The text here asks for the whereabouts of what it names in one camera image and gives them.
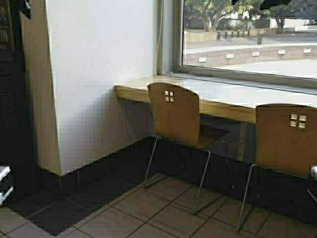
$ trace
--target glass pane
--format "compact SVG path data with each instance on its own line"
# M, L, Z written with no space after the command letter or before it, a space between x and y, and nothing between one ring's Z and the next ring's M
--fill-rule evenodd
M183 65L317 79L317 0L233 1L184 0Z

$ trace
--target metal support leg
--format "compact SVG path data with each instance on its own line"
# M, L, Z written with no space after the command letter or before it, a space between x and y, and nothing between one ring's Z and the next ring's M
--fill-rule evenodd
M155 143L154 143L154 147L153 147L153 150L152 150L152 154L151 154L150 162L149 162L149 165L148 165L147 173L145 174L145 179L144 179L144 183L143 183L143 188L144 189L146 189L148 187L147 186L147 178L148 178L148 175L149 175L150 166L151 166L151 163L152 163L154 151L155 151L155 148L157 146L158 138L159 138L159 136L157 136L156 139L155 139Z
M227 143L225 140L221 140L221 142L223 143L223 146L224 146L224 150L225 150L225 153L226 153L226 163L227 163L227 169L228 169L228 173L229 173L229 176L230 176L230 187L231 189L234 188L234 185L232 184L232 177L231 177L231 168L230 168L230 161L229 161L229 153L228 153L228 147L227 147Z
M199 186L198 193L197 193L197 196L196 196L195 204L194 204L194 207L193 207L193 210L192 210L192 213L193 213L193 214L196 214L196 208L197 208L197 204L198 204L199 195L200 195L200 192L201 192L201 189L202 189L202 186L203 186L203 182L204 182L204 179L205 179L207 167L208 167L209 160L210 160L210 155L211 155L211 153L210 153L209 150L206 150L206 152L207 152L207 154L208 154L208 157L207 157L207 161L206 161L204 173L203 173L203 176L202 176L202 180L201 180L201 182L200 182L200 186Z
M238 221L238 226L237 226L237 233L240 231L241 229L241 225L242 225L242 215L244 212L244 206L246 203L246 198L247 198L247 194L248 194L248 189L249 189L249 183L250 183L250 178L251 178L251 174L253 171L253 168L257 166L257 165L251 165L250 170L249 170L249 176L248 176L248 181L247 181L247 186L246 186L246 191L244 193L244 198L243 198L243 203L242 203L242 207L241 207L241 212L240 212L240 217L239 217L239 221Z
M313 195L313 193L308 188L307 188L307 192L313 198L313 200L315 200L315 202L317 202L317 198Z

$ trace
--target beige floor tile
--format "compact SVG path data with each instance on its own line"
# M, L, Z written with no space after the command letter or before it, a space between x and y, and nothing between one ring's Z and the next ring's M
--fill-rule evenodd
M118 203L119 201L121 201L122 199L126 198L127 196L129 196L130 194L134 193L135 191L137 191L139 188L134 187L132 189L130 189L129 191L125 192L124 194L122 194L121 196L117 197L116 199L112 200L108 205L111 207L113 205L115 205L116 203Z
M243 224L242 229L256 234L269 215L270 212L265 209L259 207L253 208L252 212Z
M226 203L212 216L220 221L236 226L238 224L242 202L230 198ZM246 204L242 221L244 221L251 209L250 204Z
M207 219L203 214L192 215L190 209L172 203L153 217L149 224L180 238L188 238Z
M9 208L3 207L0 209L0 232L2 233L9 233L27 222L28 220Z
M202 210L201 213L204 213L207 216L212 216L228 199L229 197L227 196L221 197L220 199L206 207L204 210Z
M175 236L166 233L156 227L149 224L145 224L140 227L135 233L129 238L176 238Z
M146 222L169 203L170 201L165 198L140 189L121 200L114 207Z
M70 227L66 231L62 232L55 238L64 238L71 232L75 230L74 227ZM33 223L26 223L18 229L13 230L12 232L7 234L10 238L53 238L54 236L50 235L46 231L37 227Z
M79 229L94 238L125 238L143 222L114 208L109 208Z
M173 201L190 187L191 185L189 183L172 177L167 177L166 179L149 187L147 190L153 194Z
M91 238L91 237L79 230L76 230L73 233L66 236L66 238Z
M315 238L317 228L284 216L271 214L258 235L264 238Z
M194 202L197 196L198 187L193 186L189 190L187 190L184 194L178 197L175 202L183 205L188 208L193 208ZM206 205L210 204L211 202L217 200L221 197L221 194L209 191L207 189L202 189L200 193L200 198L198 201L197 209L205 207Z
M213 218L208 220L194 235L193 238L253 238L254 235L240 231L229 224L217 221Z
M148 184L148 185L151 185L151 184L154 185L156 182L159 182L159 181L163 180L163 179L166 178L166 177L167 177L166 175L157 173L157 174L153 175L151 178L148 179L147 184ZM138 187L138 188L143 187L143 182L140 183L137 187Z
M105 205L104 207L102 207L99 210L97 210L96 212L90 214L88 217L84 218L80 222L76 223L74 225L74 227L79 228L79 227L83 226L84 224L86 224L87 222L89 222L90 220L92 220L93 218L95 218L96 216L98 216L99 214L101 214L102 212L107 210L108 208L110 208L110 207L108 205Z

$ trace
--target chair backrest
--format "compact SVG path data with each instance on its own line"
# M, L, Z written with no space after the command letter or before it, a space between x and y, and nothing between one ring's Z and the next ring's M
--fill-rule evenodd
M196 146L200 131L199 96L167 83L148 86L157 135Z
M308 177L317 165L317 109L291 104L257 107L257 164Z

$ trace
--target chair seat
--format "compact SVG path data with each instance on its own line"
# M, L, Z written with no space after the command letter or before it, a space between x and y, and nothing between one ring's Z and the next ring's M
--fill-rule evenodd
M311 176L317 181L317 166L311 167Z
M211 144L215 141L219 140L224 135L228 134L229 131L201 125L201 133L198 138L198 145L197 148L199 149L208 149Z

